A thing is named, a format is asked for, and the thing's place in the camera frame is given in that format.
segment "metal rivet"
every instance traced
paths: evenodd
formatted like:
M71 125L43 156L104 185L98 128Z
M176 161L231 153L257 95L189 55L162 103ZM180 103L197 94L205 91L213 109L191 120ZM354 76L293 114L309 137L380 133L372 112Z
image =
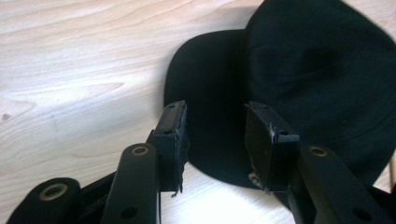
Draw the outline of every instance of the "metal rivet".
M314 154L315 156L319 156L319 157L327 156L327 151L320 147L311 147L309 148L309 151L311 151L311 153Z
M148 147L134 147L131 150L131 153L134 156L143 156L146 155L149 152L149 148Z
M43 189L38 195L38 198L41 201L51 201L61 197L66 191L67 191L66 184L62 184L62 183L53 184Z
M256 175L256 173L250 173L247 177L253 185L255 185L256 187L259 187L260 189L262 188L262 182L260 181L260 179Z

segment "light wooden table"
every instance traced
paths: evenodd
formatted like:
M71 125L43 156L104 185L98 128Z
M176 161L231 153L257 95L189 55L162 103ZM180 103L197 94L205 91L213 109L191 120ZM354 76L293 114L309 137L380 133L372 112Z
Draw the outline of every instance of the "light wooden table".
M260 2L1 1L0 223L45 180L85 186L113 172L155 127L177 48L244 28ZM396 38L394 0L348 3ZM293 222L273 196L186 168L184 193L163 195L163 223Z

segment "black cap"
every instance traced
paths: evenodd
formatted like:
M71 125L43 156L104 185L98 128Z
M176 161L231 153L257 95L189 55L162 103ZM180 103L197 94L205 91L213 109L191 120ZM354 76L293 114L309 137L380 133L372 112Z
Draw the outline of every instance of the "black cap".
M190 162L219 180L256 188L244 144L244 104L255 101L372 184L396 147L395 88L395 44L360 13L338 0L266 0L245 30L177 51L164 103L187 101Z

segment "wood grain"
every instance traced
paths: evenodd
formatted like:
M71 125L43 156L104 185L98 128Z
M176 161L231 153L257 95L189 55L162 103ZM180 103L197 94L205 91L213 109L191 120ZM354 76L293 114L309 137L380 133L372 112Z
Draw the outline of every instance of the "wood grain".
M395 1L347 2L396 38ZM0 222L47 179L85 186L113 172L155 127L177 48L244 28L260 3L0 1ZM163 195L163 223L293 222L273 196L186 168L184 193Z

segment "cap brim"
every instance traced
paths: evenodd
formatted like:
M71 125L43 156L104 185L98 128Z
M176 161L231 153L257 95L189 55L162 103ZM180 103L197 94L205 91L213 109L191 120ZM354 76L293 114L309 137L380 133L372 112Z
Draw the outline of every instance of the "cap brim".
M186 42L170 63L166 105L186 100L192 165L218 180L256 188L244 145L245 111L235 85L237 46L244 30L199 35Z

